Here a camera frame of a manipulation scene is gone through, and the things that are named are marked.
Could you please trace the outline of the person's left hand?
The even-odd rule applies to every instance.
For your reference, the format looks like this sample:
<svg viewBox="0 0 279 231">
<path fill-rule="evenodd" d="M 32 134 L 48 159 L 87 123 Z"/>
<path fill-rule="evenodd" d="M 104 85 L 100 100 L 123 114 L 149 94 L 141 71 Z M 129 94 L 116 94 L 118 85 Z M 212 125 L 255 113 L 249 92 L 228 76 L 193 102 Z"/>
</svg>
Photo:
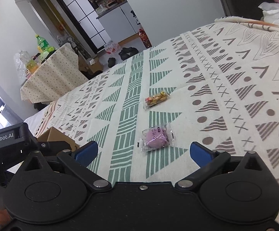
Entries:
<svg viewBox="0 0 279 231">
<path fill-rule="evenodd" d="M 6 209 L 0 210 L 0 225 L 1 226 L 7 225 L 11 220 L 12 220 L 12 218 L 10 217 L 10 215 Z"/>
</svg>

